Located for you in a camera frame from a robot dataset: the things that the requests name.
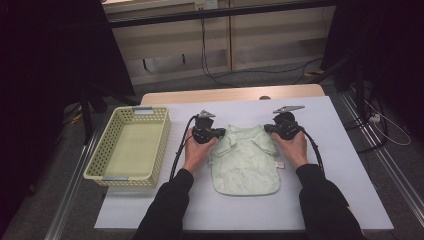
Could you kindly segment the black curtain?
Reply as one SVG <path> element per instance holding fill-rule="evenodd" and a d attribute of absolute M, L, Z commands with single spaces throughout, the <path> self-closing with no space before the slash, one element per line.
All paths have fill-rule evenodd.
<path fill-rule="evenodd" d="M 339 0 L 321 68 L 348 55 L 410 133 L 424 139 L 424 0 Z"/>
<path fill-rule="evenodd" d="M 102 0 L 0 0 L 0 221 L 19 208 L 84 87 L 134 90 Z"/>

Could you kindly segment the light green baby shirt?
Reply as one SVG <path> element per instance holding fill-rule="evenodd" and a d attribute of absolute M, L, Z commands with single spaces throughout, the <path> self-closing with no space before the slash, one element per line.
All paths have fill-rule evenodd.
<path fill-rule="evenodd" d="M 280 188 L 278 156 L 272 137 L 262 125 L 228 125 L 209 155 L 213 187 L 229 196 L 274 194 Z"/>

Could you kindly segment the person's left hand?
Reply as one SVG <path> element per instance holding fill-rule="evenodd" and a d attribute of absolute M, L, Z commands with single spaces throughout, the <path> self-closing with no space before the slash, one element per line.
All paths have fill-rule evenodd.
<path fill-rule="evenodd" d="M 199 144 L 192 136 L 192 129 L 189 129 L 185 141 L 185 162 L 183 168 L 194 175 L 205 162 L 209 150 L 216 144 L 217 138 L 212 138 L 209 142 Z"/>

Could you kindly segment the wooden table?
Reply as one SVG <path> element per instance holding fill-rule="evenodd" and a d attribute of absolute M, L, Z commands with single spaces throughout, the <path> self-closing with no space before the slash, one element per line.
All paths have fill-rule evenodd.
<path fill-rule="evenodd" d="M 301 84 L 148 93 L 142 97 L 141 104 L 166 105 L 180 103 L 259 100 L 261 97 L 285 99 L 321 97 L 324 95 L 325 93 L 323 88 L 318 84 Z"/>

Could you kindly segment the white wall socket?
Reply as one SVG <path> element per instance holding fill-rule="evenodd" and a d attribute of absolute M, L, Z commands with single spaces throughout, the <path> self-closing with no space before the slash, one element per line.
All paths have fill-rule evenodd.
<path fill-rule="evenodd" d="M 195 2 L 196 10 L 213 10 L 218 8 L 218 0 L 199 0 Z"/>

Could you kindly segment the yellow perforated plastic basket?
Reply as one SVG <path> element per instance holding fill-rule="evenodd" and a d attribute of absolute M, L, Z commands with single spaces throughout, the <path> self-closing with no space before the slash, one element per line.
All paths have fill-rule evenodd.
<path fill-rule="evenodd" d="M 84 171 L 100 186 L 153 188 L 171 128 L 165 106 L 116 108 Z"/>

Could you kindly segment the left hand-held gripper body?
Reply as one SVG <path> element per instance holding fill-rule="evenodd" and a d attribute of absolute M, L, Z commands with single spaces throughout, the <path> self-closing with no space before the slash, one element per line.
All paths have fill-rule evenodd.
<path fill-rule="evenodd" d="M 208 143 L 212 138 L 216 137 L 216 131 L 212 129 L 214 114 L 202 110 L 195 117 L 195 125 L 192 129 L 192 136 L 199 144 Z"/>

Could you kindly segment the black metal stand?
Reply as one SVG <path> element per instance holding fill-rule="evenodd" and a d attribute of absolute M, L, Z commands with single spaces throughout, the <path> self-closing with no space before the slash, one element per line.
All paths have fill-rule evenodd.
<path fill-rule="evenodd" d="M 355 85 L 356 109 L 361 119 L 366 118 L 364 96 L 364 70 L 355 54 L 346 54 L 334 65 L 326 69 L 321 75 L 315 77 L 311 84 L 319 84 L 332 76 L 335 88 L 338 91 L 347 91 Z"/>

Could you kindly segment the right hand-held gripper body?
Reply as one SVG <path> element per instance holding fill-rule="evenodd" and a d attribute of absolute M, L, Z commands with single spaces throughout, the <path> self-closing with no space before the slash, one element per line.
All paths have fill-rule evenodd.
<path fill-rule="evenodd" d="M 283 106 L 274 110 L 274 125 L 272 133 L 276 133 L 281 139 L 292 140 L 299 132 L 303 131 L 293 114 L 293 111 L 303 109 L 303 106 Z"/>

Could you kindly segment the beige wall cabinet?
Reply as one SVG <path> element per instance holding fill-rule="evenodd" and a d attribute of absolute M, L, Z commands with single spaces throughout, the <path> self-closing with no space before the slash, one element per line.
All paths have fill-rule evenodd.
<path fill-rule="evenodd" d="M 195 11 L 199 0 L 102 0 L 107 18 L 156 17 Z M 294 0 L 218 0 L 218 8 Z M 335 8 L 255 13 L 115 28 L 134 85 L 214 75 L 320 57 Z"/>

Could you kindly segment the person's right hand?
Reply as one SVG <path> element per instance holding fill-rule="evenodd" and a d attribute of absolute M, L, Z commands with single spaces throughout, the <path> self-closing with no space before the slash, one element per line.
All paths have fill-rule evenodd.
<path fill-rule="evenodd" d="M 307 141 L 302 132 L 297 133 L 291 140 L 284 140 L 277 133 L 272 133 L 271 136 L 295 169 L 308 163 Z"/>

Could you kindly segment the black tripod stand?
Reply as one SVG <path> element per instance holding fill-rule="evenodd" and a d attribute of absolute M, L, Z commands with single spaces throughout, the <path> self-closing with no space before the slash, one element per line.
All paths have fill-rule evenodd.
<path fill-rule="evenodd" d="M 98 84 L 83 85 L 80 88 L 80 104 L 82 109 L 82 118 L 85 131 L 84 144 L 87 144 L 93 135 L 90 106 L 93 106 L 94 110 L 97 112 L 105 112 L 108 106 L 105 100 L 103 99 L 104 96 L 112 97 L 113 99 L 128 106 L 138 105 L 138 102 L 136 100 L 132 100 L 124 95 L 118 94 Z"/>

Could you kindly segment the white table cover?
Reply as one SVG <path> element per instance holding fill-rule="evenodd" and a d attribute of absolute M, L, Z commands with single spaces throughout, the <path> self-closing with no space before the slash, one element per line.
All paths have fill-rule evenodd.
<path fill-rule="evenodd" d="M 274 100 L 170 104 L 171 129 L 160 173 L 169 179 L 170 168 L 190 117 L 206 110 L 215 115 L 214 125 L 252 127 L 273 121 L 273 111 L 296 106 L 298 123 L 318 145 L 326 178 L 335 183 L 366 232 L 391 230 L 393 224 L 371 183 L 339 116 L 327 96 Z M 204 165 L 195 175 L 190 203 L 183 219 L 186 231 L 302 231 L 299 205 L 301 184 L 286 164 L 278 171 L 280 189 L 271 195 L 232 197 L 216 192 L 211 170 Z"/>

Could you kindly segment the aluminium floor rail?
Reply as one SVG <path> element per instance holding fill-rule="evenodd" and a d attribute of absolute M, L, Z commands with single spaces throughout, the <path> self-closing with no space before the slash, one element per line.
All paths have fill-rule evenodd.
<path fill-rule="evenodd" d="M 54 214 L 53 220 L 47 230 L 44 240 L 61 239 L 67 219 L 76 199 L 77 191 L 83 178 L 85 167 L 88 164 L 89 157 L 93 153 L 97 142 L 98 138 L 96 136 L 92 136 L 84 145 L 75 170 L 67 185 L 66 191 L 62 197 L 62 200 L 60 201 L 56 213 Z"/>
<path fill-rule="evenodd" d="M 373 152 L 383 165 L 383 168 L 394 182 L 419 223 L 424 227 L 424 200 L 403 174 L 386 147 L 382 145 L 382 140 L 377 136 L 377 133 L 371 125 L 362 120 L 358 120 L 359 113 L 356 111 L 356 104 L 352 97 L 348 94 L 341 94 L 340 98 L 354 119 L 354 122 L 359 124 L 361 134 L 373 147 Z"/>

